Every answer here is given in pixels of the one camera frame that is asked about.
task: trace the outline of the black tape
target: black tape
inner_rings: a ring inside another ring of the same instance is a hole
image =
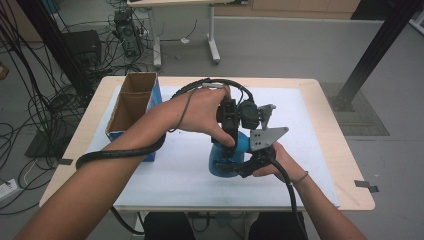
[[[357,187],[368,188],[368,190],[370,191],[370,193],[380,192],[380,190],[378,189],[377,186],[371,186],[368,181],[355,180],[355,185]]]
[[[59,160],[59,165],[71,165],[74,160],[62,158]]]

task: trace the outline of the table leg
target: table leg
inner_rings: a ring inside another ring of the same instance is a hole
[[[421,26],[421,24],[424,22],[424,11],[421,12],[421,14],[418,16],[416,20],[409,20],[409,23],[416,28],[418,31],[420,31],[421,34],[424,34],[424,27]]]
[[[162,65],[162,59],[160,54],[160,39],[156,34],[155,28],[155,14],[153,13],[153,8],[147,8],[147,14],[149,16],[150,22],[150,32],[152,33],[153,38],[153,65],[155,68],[159,69]]]
[[[210,6],[209,7],[210,19],[209,19],[209,34],[207,34],[207,38],[208,38],[209,48],[211,49],[211,53],[212,53],[212,59],[216,64],[218,64],[219,61],[221,60],[221,57],[219,56],[218,48],[216,47],[215,36],[214,36],[215,6],[213,4],[210,4],[209,6]]]

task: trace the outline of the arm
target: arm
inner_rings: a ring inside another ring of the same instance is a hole
[[[216,122],[216,110],[226,91],[199,89],[193,94],[179,128],[209,134],[232,146],[234,140]],[[149,110],[125,134],[104,150],[152,145],[177,127],[188,94]],[[80,168],[41,207],[16,239],[85,239],[111,208],[144,157],[93,161]]]
[[[287,171],[290,179],[297,182],[305,175],[305,171],[286,152],[284,147],[274,144],[277,161]],[[267,166],[254,172],[254,176],[279,174],[274,166]],[[361,231],[347,219],[322,193],[310,176],[307,176],[294,187],[302,199],[305,209],[321,239],[366,239]]]

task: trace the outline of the blue box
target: blue box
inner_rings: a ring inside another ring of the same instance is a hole
[[[156,73],[129,73],[122,84],[112,116],[106,128],[110,141],[117,139],[146,111],[162,102]],[[145,162],[152,162],[155,153],[148,154]]]

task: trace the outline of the power strip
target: power strip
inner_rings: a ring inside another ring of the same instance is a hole
[[[0,185],[0,202],[19,191],[18,186],[16,185],[15,179],[8,181],[8,184],[3,183]]]

